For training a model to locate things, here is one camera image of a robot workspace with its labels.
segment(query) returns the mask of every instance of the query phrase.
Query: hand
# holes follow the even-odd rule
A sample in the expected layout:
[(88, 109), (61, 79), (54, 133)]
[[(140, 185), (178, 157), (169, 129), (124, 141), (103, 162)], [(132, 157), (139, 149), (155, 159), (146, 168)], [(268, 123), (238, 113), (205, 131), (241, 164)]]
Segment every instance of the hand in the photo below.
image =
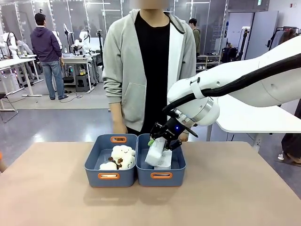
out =
[(180, 135), (179, 135), (179, 140), (181, 140), (182, 142), (187, 142), (188, 141), (188, 133), (181, 133)]
[(113, 133), (125, 134), (127, 133), (127, 127), (123, 122), (114, 122)]

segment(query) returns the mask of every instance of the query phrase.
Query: gray hoodie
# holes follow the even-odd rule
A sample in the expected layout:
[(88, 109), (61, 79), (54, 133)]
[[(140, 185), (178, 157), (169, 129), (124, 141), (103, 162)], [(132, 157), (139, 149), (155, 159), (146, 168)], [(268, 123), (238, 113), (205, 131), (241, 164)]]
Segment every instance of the gray hoodie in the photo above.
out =
[[(103, 49), (103, 87), (109, 103), (121, 102), (125, 125), (141, 131), (146, 77), (135, 30), (138, 12), (132, 10), (129, 15), (110, 26)], [(171, 24), (167, 90), (177, 80), (196, 75), (196, 44), (192, 29), (176, 16), (168, 16)]]

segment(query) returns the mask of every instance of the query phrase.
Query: hoodie pocket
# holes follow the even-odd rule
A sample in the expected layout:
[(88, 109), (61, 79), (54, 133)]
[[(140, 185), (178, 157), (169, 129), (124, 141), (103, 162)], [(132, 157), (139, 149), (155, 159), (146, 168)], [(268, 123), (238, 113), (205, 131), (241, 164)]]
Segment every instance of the hoodie pocket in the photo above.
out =
[(122, 97), (122, 112), (127, 121), (143, 121), (145, 90), (145, 85), (129, 83), (125, 95)]

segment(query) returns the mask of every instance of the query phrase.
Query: chair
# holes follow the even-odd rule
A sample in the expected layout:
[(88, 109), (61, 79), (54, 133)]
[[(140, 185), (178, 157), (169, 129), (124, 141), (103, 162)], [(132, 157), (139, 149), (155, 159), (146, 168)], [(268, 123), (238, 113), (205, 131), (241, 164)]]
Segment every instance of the chair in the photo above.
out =
[(12, 116), (12, 117), (10, 117), (7, 121), (4, 121), (3, 120), (3, 117), (2, 117), (2, 115), (1, 115), (1, 111), (12, 111), (12, 109), (10, 110), (10, 109), (0, 109), (0, 117), (1, 117), (1, 119), (2, 119), (2, 121), (4, 122), (4, 123), (7, 123), (8, 121), (10, 121), (12, 118), (14, 118), (17, 114), (18, 114), (18, 111), (15, 109), (15, 107), (12, 105), (12, 103), (9, 101), (9, 99), (8, 99), (8, 97), (6, 96), (6, 94), (5, 93), (0, 93), (0, 101), (2, 101), (2, 99), (4, 99), (4, 98), (6, 98), (7, 100), (8, 100), (8, 103), (10, 103), (10, 105), (12, 106), (12, 108), (13, 108), (13, 111), (15, 112), (15, 114)]

